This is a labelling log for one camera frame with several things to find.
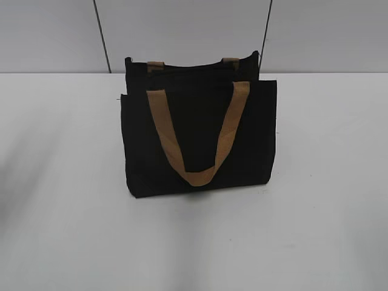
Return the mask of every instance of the gray wall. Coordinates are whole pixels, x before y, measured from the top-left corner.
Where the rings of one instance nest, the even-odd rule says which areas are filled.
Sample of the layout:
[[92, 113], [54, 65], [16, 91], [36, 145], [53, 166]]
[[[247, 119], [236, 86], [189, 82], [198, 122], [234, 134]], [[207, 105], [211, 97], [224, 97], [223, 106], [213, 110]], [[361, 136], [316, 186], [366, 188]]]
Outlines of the gray wall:
[[[261, 48], [269, 0], [96, 0], [124, 58], [194, 65]], [[388, 1], [274, 0], [264, 72], [388, 72]], [[92, 0], [1, 0], [0, 72], [108, 72]]]

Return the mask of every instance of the bag handle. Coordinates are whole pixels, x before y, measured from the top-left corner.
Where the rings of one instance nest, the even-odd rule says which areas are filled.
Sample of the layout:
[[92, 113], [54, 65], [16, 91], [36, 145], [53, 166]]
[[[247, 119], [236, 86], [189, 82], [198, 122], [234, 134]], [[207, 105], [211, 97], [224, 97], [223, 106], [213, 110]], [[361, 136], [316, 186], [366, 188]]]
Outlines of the bag handle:
[[165, 90], [147, 91], [153, 122], [167, 160], [191, 186], [208, 184], [222, 165], [235, 141], [237, 128], [249, 95], [250, 82], [233, 82], [233, 96], [218, 136], [214, 166], [202, 172], [186, 172], [182, 151], [176, 139]]

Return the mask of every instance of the white table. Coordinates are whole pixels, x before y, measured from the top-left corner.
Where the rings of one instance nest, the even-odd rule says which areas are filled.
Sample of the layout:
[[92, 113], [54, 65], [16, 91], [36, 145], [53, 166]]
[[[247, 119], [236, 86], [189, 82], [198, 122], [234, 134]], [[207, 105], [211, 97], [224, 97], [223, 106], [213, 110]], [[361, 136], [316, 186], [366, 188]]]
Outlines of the white table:
[[135, 199], [124, 75], [0, 75], [0, 290], [388, 290], [388, 75], [264, 78], [268, 185]]

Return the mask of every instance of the canvas bag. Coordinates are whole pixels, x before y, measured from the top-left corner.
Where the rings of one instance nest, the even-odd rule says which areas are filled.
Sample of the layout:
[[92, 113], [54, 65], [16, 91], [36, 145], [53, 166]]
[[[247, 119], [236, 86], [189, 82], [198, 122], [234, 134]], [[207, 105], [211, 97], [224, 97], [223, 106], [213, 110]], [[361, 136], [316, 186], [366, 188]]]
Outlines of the canvas bag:
[[121, 106], [127, 185], [137, 198], [270, 179], [276, 81], [134, 87]]

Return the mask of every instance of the tan handle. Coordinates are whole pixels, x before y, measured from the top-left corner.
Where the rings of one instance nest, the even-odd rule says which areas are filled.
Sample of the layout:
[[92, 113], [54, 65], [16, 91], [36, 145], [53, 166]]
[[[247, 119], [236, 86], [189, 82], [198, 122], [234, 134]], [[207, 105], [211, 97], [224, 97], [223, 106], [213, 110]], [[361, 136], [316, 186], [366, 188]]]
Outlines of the tan handle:
[[249, 82], [233, 82], [233, 96], [226, 111], [224, 122], [218, 136], [215, 165], [202, 172], [186, 172], [181, 148], [176, 140], [171, 120], [169, 104], [165, 90], [147, 91], [153, 122], [166, 157], [178, 174], [191, 186], [208, 184], [222, 165], [235, 140], [238, 124], [241, 119], [248, 95]]

